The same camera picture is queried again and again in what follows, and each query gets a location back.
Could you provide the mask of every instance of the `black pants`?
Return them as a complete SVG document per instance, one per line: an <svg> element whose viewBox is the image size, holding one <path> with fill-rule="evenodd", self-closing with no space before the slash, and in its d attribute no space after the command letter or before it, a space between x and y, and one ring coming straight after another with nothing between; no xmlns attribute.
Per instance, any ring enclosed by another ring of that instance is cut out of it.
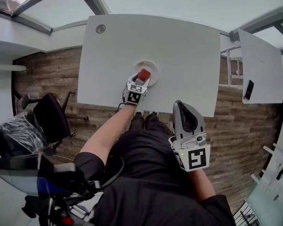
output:
<svg viewBox="0 0 283 226"><path fill-rule="evenodd" d="M168 126L159 121L156 113L151 113L148 115L146 120L144 120L141 113L136 113L131 121L129 131L140 131L144 128L146 130L154 130L163 134L167 134L170 137L173 135Z"/></svg>

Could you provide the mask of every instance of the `plastic bag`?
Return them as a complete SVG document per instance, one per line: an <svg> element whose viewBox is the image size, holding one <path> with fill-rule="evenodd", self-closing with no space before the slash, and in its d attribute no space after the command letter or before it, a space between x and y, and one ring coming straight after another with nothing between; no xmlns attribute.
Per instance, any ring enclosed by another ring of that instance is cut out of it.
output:
<svg viewBox="0 0 283 226"><path fill-rule="evenodd" d="M13 146L23 146L31 153L48 145L46 137L39 126L33 111L16 115L0 125L4 139Z"/></svg>

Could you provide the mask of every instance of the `black shirt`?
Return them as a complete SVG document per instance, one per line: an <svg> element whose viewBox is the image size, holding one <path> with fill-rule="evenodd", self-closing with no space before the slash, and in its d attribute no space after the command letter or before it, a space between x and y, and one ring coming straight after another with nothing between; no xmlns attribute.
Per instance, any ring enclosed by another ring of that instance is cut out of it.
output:
<svg viewBox="0 0 283 226"><path fill-rule="evenodd" d="M104 190L92 222L96 226L234 226L224 195L198 203L167 136L155 131L126 132L111 150L125 161L120 176ZM87 180L102 180L103 161L80 153L76 165Z"/></svg>

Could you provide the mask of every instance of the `white plate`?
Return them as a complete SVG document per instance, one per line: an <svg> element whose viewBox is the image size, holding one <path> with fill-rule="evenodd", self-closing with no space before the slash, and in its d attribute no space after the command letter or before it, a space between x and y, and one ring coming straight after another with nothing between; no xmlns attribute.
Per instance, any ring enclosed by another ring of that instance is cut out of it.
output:
<svg viewBox="0 0 283 226"><path fill-rule="evenodd" d="M150 75L150 82L149 82L148 87L154 85L158 81L158 76L159 76L159 72L158 72L157 66L154 63L152 63L151 61L143 60L143 61L138 62L133 67L132 74L138 73L142 69L146 69L147 71L149 71L151 73L151 75Z"/></svg>

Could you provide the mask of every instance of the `black phone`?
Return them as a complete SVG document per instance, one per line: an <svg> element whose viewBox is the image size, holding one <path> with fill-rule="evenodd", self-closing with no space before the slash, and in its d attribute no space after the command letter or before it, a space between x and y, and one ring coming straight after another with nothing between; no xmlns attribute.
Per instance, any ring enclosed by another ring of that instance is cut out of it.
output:
<svg viewBox="0 0 283 226"><path fill-rule="evenodd" d="M246 91L244 93L244 98L249 100L251 93L253 92L253 88L254 88L254 82L249 80L247 86L246 86Z"/></svg>

